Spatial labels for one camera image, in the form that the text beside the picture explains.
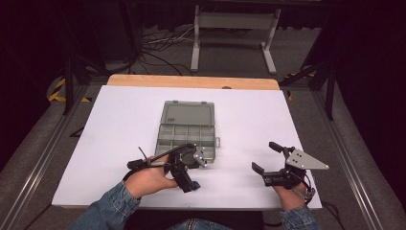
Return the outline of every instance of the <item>open lid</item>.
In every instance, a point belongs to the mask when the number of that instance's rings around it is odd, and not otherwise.
[[[161,124],[214,126],[214,103],[166,101]]]

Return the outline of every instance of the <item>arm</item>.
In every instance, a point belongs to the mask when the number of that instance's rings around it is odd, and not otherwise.
[[[286,190],[283,186],[274,186],[275,192],[280,197],[283,211],[281,212],[282,225],[288,230],[321,229],[316,219],[311,214],[305,200],[293,190]],[[297,189],[305,193],[305,185],[300,184]]]
[[[142,196],[175,187],[176,181],[167,179],[162,167],[136,172],[92,203],[68,229],[123,229],[139,207]]]

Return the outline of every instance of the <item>blue denim cuff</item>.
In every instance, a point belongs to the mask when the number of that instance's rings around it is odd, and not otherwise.
[[[141,201],[134,198],[121,181],[107,192],[111,205],[125,217],[129,217],[140,206]]]
[[[281,212],[284,229],[321,229],[306,205]]]

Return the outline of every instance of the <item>person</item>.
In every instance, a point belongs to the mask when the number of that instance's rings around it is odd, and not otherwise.
[[[166,162],[168,158],[162,157],[160,160]],[[124,229],[128,218],[140,206],[143,196],[177,186],[174,179],[166,178],[162,167],[141,170],[132,174],[126,181],[118,183],[106,192],[100,200],[93,202],[68,229]],[[274,186],[273,188],[282,205],[281,219],[284,229],[321,229],[300,195],[293,190],[286,190],[282,186]],[[304,184],[300,184],[297,189],[305,193]],[[216,222],[195,218],[187,219],[169,228],[169,230],[180,229],[228,230],[231,228]]]

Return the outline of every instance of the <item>person's left hand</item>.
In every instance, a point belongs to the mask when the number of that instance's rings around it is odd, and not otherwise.
[[[167,162],[168,156],[157,161]],[[174,179],[165,176],[164,167],[148,168],[132,174],[125,186],[134,198],[155,194],[163,189],[176,188]]]

